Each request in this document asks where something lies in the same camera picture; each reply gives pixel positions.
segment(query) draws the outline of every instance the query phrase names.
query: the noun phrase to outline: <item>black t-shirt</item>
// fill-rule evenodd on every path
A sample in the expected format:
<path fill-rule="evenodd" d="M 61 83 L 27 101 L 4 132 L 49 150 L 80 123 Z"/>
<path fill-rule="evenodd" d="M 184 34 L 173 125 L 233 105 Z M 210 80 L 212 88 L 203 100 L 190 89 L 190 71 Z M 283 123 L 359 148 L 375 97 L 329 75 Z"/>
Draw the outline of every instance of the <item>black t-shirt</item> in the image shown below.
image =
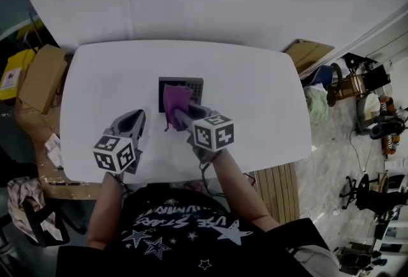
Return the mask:
<path fill-rule="evenodd" d="M 103 251 L 61 247 L 57 275 L 251 273 L 267 269 L 266 273 L 277 276 L 310 276 L 288 252 L 302 245 L 327 248 L 310 220 L 265 233 L 199 192 L 147 187 L 125 200 L 120 233 Z"/>

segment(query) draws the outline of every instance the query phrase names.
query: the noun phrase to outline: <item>wooden pallet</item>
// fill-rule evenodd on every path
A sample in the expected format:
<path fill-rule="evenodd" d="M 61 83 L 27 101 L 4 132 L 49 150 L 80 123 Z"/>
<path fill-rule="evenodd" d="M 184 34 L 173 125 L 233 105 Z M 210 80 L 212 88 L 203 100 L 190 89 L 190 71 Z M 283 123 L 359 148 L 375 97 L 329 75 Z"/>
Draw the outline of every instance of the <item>wooden pallet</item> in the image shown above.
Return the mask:
<path fill-rule="evenodd" d="M 255 172 L 257 190 L 280 224 L 299 219 L 299 195 L 293 163 Z"/>

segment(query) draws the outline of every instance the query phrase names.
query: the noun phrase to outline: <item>white tabletop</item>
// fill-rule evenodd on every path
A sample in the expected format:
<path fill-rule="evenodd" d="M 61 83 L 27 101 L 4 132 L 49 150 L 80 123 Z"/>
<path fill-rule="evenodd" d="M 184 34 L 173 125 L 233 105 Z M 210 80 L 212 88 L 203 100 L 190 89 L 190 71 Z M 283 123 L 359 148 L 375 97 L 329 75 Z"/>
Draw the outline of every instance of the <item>white tabletop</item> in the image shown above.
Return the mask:
<path fill-rule="evenodd" d="M 310 154 L 309 114 L 291 58 L 284 53 L 199 41 L 117 41 L 81 46 L 66 80 L 61 109 L 64 170 L 74 181 L 100 182 L 92 147 L 128 111 L 147 115 L 135 175 L 126 183 L 200 179 L 188 132 L 165 132 L 158 112 L 160 76 L 204 79 L 201 104 L 235 122 L 228 150 L 243 172 Z M 207 177 L 214 177 L 212 167 Z"/>

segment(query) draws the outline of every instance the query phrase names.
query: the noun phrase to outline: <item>purple cloth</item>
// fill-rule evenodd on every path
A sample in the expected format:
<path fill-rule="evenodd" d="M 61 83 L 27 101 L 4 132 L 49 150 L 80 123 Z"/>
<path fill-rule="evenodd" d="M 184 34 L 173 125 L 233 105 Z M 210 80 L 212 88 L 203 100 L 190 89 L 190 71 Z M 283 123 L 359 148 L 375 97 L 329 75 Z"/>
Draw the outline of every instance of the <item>purple cloth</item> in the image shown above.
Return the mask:
<path fill-rule="evenodd" d="M 176 108 L 182 110 L 189 115 L 189 103 L 193 91 L 183 86 L 165 85 L 163 90 L 163 105 L 166 113 L 167 126 L 170 123 L 177 131 L 185 129 L 179 124 L 179 121 L 174 116 Z"/>

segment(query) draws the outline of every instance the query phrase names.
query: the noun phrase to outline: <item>white star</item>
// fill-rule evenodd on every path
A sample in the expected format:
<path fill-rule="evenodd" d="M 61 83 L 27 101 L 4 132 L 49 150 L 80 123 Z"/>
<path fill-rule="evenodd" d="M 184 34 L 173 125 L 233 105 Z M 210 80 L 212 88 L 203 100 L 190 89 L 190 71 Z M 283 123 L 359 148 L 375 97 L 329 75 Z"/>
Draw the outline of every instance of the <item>white star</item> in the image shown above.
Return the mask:
<path fill-rule="evenodd" d="M 230 239 L 236 245 L 241 245 L 241 238 L 252 234 L 252 232 L 241 232 L 240 221 L 235 220 L 230 227 L 225 229 L 224 227 L 212 226 L 213 229 L 219 231 L 222 235 L 217 239 Z"/>
<path fill-rule="evenodd" d="M 149 246 L 149 248 L 145 252 L 145 255 L 153 253 L 157 258 L 161 260 L 163 251 L 171 250 L 171 248 L 169 248 L 168 246 L 161 244 L 161 239 L 162 238 L 159 238 L 154 242 L 144 240 L 144 242 Z"/>
<path fill-rule="evenodd" d="M 172 206 L 174 206 L 177 203 L 179 202 L 174 199 L 168 199 L 164 204 L 171 204 Z"/>
<path fill-rule="evenodd" d="M 198 267 L 203 268 L 204 270 L 207 270 L 208 267 L 212 267 L 212 265 L 210 265 L 210 259 L 200 260 Z"/>
<path fill-rule="evenodd" d="M 198 238 L 198 235 L 195 232 L 189 232 L 189 235 L 187 239 L 190 239 L 191 241 L 194 241 L 195 238 Z"/>
<path fill-rule="evenodd" d="M 126 239 L 123 239 L 122 241 L 129 241 L 130 239 L 132 239 L 133 245 L 135 246 L 135 248 L 137 248 L 141 239 L 151 238 L 151 237 L 152 237 L 151 235 L 146 235 L 146 231 L 137 232 L 137 231 L 132 230 L 132 235 L 128 236 Z"/>

